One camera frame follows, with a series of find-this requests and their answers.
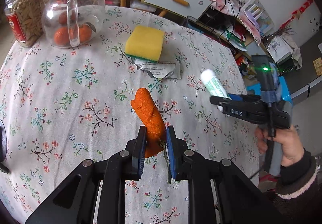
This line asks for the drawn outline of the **dark sleeve forearm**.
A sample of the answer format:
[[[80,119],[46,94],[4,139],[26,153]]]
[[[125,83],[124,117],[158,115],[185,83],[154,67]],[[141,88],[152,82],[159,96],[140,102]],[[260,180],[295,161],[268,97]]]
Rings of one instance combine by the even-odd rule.
[[[317,163],[305,151],[300,161],[281,167],[276,184],[274,207],[282,216],[280,223],[317,223],[321,213],[321,186],[317,180]]]

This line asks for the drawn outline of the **right hand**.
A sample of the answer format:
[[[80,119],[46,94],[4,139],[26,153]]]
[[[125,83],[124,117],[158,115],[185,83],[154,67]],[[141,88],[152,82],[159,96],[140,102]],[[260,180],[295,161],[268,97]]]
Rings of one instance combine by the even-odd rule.
[[[259,153],[265,154],[268,150],[268,140],[271,140],[271,137],[268,136],[267,130],[262,130],[257,127],[254,135],[257,138]],[[273,140],[282,145],[283,158],[281,165],[283,167],[289,167],[302,159],[304,148],[293,125],[290,129],[277,129],[276,137],[274,137]]]

